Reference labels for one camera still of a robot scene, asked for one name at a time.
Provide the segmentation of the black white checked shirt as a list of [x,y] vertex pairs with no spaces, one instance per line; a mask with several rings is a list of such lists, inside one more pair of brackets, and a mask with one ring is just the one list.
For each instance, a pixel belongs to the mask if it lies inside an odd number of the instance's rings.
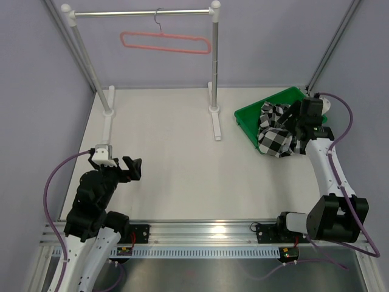
[[294,154],[304,154],[297,138],[279,123],[279,119],[289,109],[287,104],[265,102],[258,118],[258,150],[261,154],[283,158]]

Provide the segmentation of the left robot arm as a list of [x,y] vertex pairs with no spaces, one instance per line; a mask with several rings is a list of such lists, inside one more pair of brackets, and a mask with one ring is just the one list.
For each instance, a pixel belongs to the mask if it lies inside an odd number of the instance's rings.
[[72,208],[63,232],[53,223],[48,208],[44,213],[61,246],[61,258],[48,287],[49,291],[92,291],[111,250],[119,243],[134,247],[143,243],[142,231],[130,223],[129,216],[107,211],[120,183],[141,179],[142,159],[123,157],[112,166],[91,162],[93,169],[80,178]]

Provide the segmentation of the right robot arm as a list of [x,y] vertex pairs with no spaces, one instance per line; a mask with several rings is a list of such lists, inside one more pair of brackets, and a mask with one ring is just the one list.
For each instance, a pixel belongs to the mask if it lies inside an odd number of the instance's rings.
[[323,107],[318,97],[305,97],[281,117],[282,125],[296,135],[309,158],[320,193],[310,213],[282,212],[278,216],[275,235],[283,242],[304,234],[313,240],[354,243],[368,213],[367,200],[356,197],[343,173],[330,127],[322,125]]

